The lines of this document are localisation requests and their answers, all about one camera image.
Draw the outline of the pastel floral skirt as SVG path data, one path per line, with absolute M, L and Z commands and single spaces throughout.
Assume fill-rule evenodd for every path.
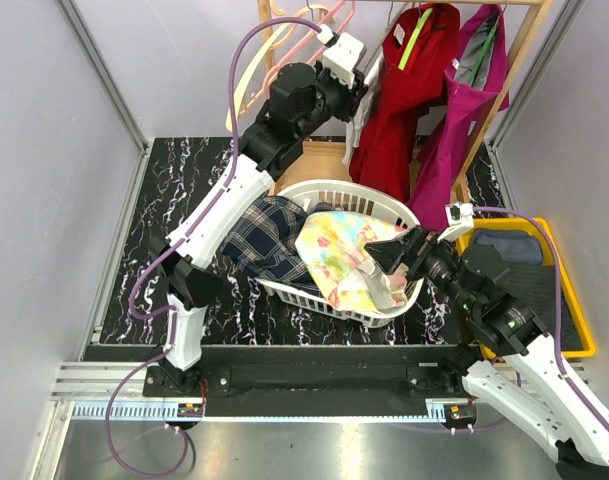
M 407 268 L 385 274 L 364 249 L 398 237 L 404 228 L 356 212 L 310 215 L 295 247 L 320 293 L 339 311 L 384 314 L 405 306 Z

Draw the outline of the pink plastic hanger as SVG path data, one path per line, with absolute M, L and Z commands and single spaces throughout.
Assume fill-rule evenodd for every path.
M 302 1 L 303 6 L 292 15 L 326 24 L 337 33 L 346 30 L 356 13 L 356 1 Z M 267 27 L 260 34 L 261 44 L 240 79 L 246 88 L 243 99 L 246 107 L 259 103 L 268 92 L 268 84 L 277 69 L 288 62 L 305 60 L 312 65 L 321 55 L 323 47 L 313 33 L 302 27 L 282 25 Z

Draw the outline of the white plastic laundry basket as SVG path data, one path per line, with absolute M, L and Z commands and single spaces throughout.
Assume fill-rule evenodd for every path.
M 359 184 L 309 180 L 280 192 L 309 217 L 296 245 L 316 294 L 295 284 L 268 279 L 259 283 L 270 295 L 338 319 L 381 328 L 416 302 L 423 280 L 410 280 L 405 267 L 386 274 L 368 255 L 371 240 L 391 240 L 419 224 L 401 202 Z

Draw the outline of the navy plaid skirt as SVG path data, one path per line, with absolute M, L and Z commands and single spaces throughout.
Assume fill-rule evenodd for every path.
M 278 282 L 318 296 L 320 291 L 295 247 L 308 217 L 292 200 L 264 194 L 251 203 L 226 235 L 222 254 L 250 278 Z

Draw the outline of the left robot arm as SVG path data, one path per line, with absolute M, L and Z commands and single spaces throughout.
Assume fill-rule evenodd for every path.
M 195 365 L 202 356 L 202 326 L 222 286 L 207 269 L 220 244 L 251 203 L 302 155 L 305 139 L 332 118 L 350 121 L 367 89 L 357 69 L 344 72 L 321 63 L 282 67 L 243 133 L 237 157 L 184 224 L 166 239 L 151 239 L 149 251 L 168 282 L 170 307 L 159 365 L 177 395 L 190 395 L 199 386 Z

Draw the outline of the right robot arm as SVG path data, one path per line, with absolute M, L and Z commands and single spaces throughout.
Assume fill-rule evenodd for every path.
M 416 226 L 365 249 L 385 272 L 404 265 L 409 278 L 428 280 L 445 293 L 475 339 L 533 390 L 511 383 L 461 344 L 439 363 L 444 393 L 467 393 L 492 406 L 548 454 L 561 478 L 609 479 L 609 410 L 560 356 L 535 310 L 506 290 L 509 269 L 493 247 L 473 246 L 459 254 Z

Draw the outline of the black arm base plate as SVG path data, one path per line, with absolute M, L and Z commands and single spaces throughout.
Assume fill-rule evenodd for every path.
M 351 419 L 400 423 L 426 401 L 468 403 L 461 372 L 479 356 L 460 346 L 216 346 L 183 374 L 147 369 L 147 397 L 206 396 L 215 420 Z

